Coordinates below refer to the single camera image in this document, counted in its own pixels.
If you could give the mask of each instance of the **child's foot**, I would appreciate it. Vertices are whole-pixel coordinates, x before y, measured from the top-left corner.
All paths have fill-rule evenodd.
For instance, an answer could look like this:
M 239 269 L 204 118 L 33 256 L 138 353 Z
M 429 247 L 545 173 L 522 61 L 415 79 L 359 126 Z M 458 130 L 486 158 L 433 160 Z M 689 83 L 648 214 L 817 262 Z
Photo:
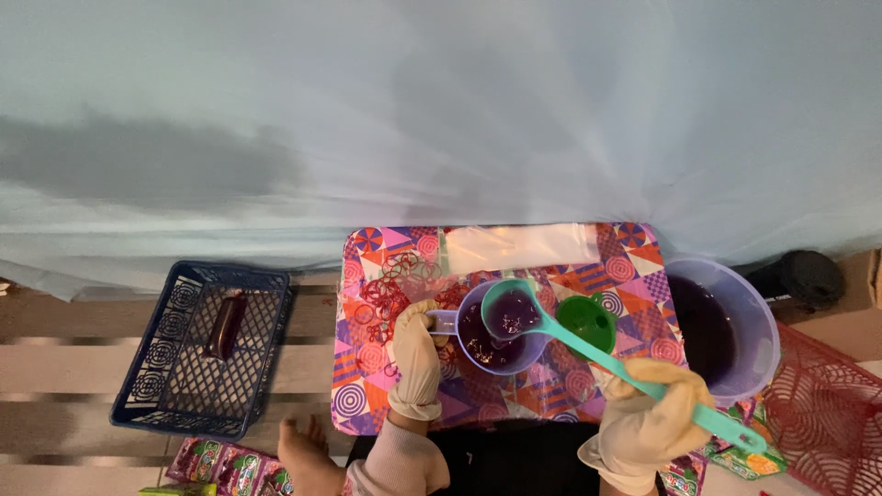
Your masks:
M 292 417 L 281 421 L 279 460 L 291 475 L 294 496 L 337 496 L 343 490 L 346 469 L 328 456 L 325 433 L 313 415 L 303 432 Z

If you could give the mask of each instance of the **latex glove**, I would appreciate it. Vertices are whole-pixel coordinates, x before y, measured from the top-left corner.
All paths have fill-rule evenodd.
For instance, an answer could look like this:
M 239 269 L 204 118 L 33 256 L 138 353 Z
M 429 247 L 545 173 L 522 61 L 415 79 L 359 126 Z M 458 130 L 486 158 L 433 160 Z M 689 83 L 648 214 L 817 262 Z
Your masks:
M 392 354 L 401 380 L 389 390 L 389 404 L 401 415 L 430 421 L 441 415 L 437 398 L 441 366 L 429 334 L 432 318 L 425 314 L 440 308 L 435 300 L 410 305 L 395 320 Z
M 636 380 L 661 382 L 668 392 L 661 401 L 614 378 L 597 435 L 579 448 L 579 459 L 626 494 L 642 495 L 655 485 L 655 472 L 706 444 L 711 433 L 691 421 L 696 403 L 714 406 L 705 381 L 669 362 L 632 358 L 624 368 Z

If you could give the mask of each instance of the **measuring cup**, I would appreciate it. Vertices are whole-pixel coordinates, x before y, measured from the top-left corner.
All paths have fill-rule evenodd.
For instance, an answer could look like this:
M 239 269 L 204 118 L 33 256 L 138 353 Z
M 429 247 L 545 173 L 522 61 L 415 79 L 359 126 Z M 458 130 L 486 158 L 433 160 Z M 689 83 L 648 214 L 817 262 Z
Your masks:
M 499 312 L 496 308 L 497 301 L 502 297 L 506 297 L 509 300 L 519 299 L 521 301 L 524 298 L 528 298 L 532 302 L 535 312 L 538 313 L 539 319 L 534 319 L 523 327 L 520 324 L 512 326 L 507 312 Z M 563 344 L 594 360 L 598 365 L 605 367 L 612 374 L 622 378 L 656 400 L 663 398 L 668 390 L 663 384 L 632 378 L 628 375 L 620 360 L 595 348 L 590 343 L 582 341 L 577 335 L 558 324 L 539 306 L 539 302 L 536 301 L 530 286 L 521 279 L 500 281 L 498 284 L 490 287 L 483 297 L 481 318 L 490 335 L 499 340 L 528 339 L 536 334 L 555 337 Z M 726 417 L 720 411 L 697 404 L 691 416 L 692 422 L 695 424 L 748 452 L 763 453 L 766 451 L 766 440 L 762 436 L 740 422 Z
M 479 304 L 484 299 L 484 295 L 487 294 L 487 291 L 500 282 L 502 281 L 487 281 L 478 284 L 466 294 L 466 297 L 463 298 L 462 304 L 460 304 L 458 310 L 430 310 L 426 312 L 426 314 L 435 317 L 435 327 L 429 331 L 429 334 L 455 335 L 457 340 L 460 341 L 462 352 L 473 364 L 477 365 L 478 368 L 496 375 L 510 375 L 525 371 L 533 362 L 539 359 L 539 356 L 542 355 L 542 351 L 545 350 L 545 345 L 551 341 L 551 337 L 545 334 L 524 336 L 524 339 L 526 339 L 527 342 L 518 356 L 499 367 L 488 367 L 475 360 L 475 358 L 469 354 L 465 343 L 462 342 L 462 338 L 460 338 L 459 329 L 460 320 L 469 307 L 473 304 Z

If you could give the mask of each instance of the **patterned tabletop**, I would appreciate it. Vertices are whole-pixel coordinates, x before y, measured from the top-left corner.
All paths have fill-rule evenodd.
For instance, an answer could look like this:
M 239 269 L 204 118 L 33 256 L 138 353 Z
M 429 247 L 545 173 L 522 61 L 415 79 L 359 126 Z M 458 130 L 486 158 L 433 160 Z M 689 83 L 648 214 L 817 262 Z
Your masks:
M 396 317 L 428 297 L 444 308 L 458 308 L 471 288 L 488 280 L 534 279 L 540 304 L 552 315 L 558 302 L 571 295 L 601 292 L 604 308 L 618 316 L 617 357 L 654 357 L 685 365 L 662 256 L 650 226 L 588 224 L 587 232 L 596 232 L 598 263 L 482 271 L 459 278 L 444 277 L 439 257 L 445 234 L 453 229 L 363 228 L 347 239 L 331 392 L 332 419 L 340 431 L 376 434 L 389 411 L 386 392 L 400 376 L 392 355 Z M 455 339 L 438 357 L 442 414 L 433 430 L 506 418 L 599 422 L 603 412 L 598 384 L 609 380 L 609 373 L 577 359 L 557 340 L 529 369 L 512 376 L 478 369 Z

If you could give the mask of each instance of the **purple measuring cup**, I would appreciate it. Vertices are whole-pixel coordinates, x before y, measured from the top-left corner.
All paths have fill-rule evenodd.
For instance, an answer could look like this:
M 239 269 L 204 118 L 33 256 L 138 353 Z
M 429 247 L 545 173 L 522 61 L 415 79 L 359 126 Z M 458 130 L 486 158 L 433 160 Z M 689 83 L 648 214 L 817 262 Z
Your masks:
M 478 368 L 496 375 L 511 375 L 513 373 L 525 371 L 533 362 L 538 360 L 539 356 L 541 356 L 542 352 L 545 350 L 545 345 L 551 341 L 551 336 L 546 334 L 527 334 L 519 338 L 525 341 L 522 351 L 516 357 L 510 359 L 508 363 L 500 366 L 487 366 L 475 360 L 475 358 L 467 351 L 466 345 L 462 342 L 462 337 L 460 336 L 460 321 L 465 316 L 468 308 L 473 304 L 479 304 L 483 300 L 484 295 L 487 294 L 487 291 L 499 282 L 500 281 L 482 282 L 472 288 L 466 297 L 462 299 L 462 304 L 460 304 L 458 310 L 430 310 L 426 312 L 426 314 L 431 315 L 436 319 L 435 327 L 433 330 L 429 331 L 429 334 L 455 335 L 460 342 L 460 349 L 462 349 L 463 354 L 465 354 L 473 364 L 477 365 Z

